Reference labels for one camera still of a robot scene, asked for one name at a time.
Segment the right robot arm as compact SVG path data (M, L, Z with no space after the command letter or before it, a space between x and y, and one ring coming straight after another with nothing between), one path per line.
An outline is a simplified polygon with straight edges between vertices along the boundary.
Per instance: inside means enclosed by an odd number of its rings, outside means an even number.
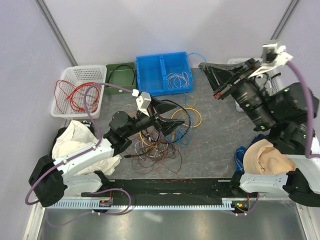
M213 95L228 96L239 104L256 132L267 132L252 144L243 157L241 172L235 172L229 191L266 193L288 197L307 207L320 205L320 143L313 128L320 101L303 82L269 94L257 84L267 66L254 58L238 64L202 62Z

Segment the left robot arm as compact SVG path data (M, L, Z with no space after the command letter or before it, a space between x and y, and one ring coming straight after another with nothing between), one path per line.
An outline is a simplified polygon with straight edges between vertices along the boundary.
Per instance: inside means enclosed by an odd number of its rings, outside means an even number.
M154 127L167 136L184 123L161 116L177 107L171 100L139 96L136 101L138 110L135 117L124 111L116 112L109 123L109 131L100 134L100 138L89 146L57 159L44 155L37 161L28 180L37 203L43 207L56 204L68 188L67 180L103 158L123 153L132 143L129 138L136 133Z

